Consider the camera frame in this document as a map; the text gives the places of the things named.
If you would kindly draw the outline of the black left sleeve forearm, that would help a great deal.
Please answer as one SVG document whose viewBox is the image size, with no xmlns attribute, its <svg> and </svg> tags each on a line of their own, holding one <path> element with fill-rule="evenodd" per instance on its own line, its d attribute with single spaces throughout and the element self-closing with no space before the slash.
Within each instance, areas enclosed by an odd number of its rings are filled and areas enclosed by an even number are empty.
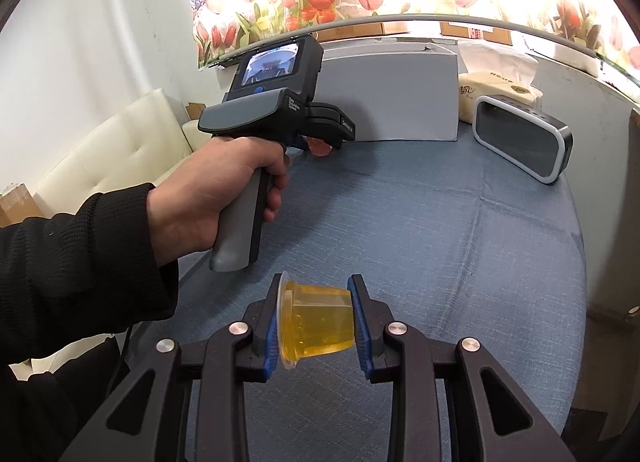
<svg viewBox="0 0 640 462">
<path fill-rule="evenodd" d="M 2 228 L 2 460 L 58 460 L 122 372 L 114 339 L 26 381 L 12 364 L 175 312 L 178 264 L 155 260 L 146 213 L 152 188 L 96 193 L 76 214 Z"/>
</svg>

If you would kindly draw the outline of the person's left hand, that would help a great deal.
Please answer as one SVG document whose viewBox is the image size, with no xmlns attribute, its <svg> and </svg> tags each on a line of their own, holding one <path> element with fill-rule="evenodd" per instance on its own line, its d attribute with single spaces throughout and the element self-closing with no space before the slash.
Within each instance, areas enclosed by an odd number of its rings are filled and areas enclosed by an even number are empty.
<svg viewBox="0 0 640 462">
<path fill-rule="evenodd" d="M 259 169 L 272 176 L 264 221 L 272 222 L 288 186 L 290 158 L 282 146 L 257 137 L 214 137 L 146 197 L 151 245 L 163 266 L 215 242 L 220 213 Z"/>
</svg>

